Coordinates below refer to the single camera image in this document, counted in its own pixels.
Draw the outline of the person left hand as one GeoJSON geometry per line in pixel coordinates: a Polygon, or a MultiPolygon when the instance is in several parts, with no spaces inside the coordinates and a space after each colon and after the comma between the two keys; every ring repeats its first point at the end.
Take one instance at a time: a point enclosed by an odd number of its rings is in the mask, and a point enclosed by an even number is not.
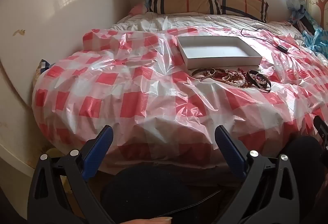
{"type": "Polygon", "coordinates": [[[152,219],[135,219],[121,224],[171,224],[172,217],[157,217],[152,219]]]}

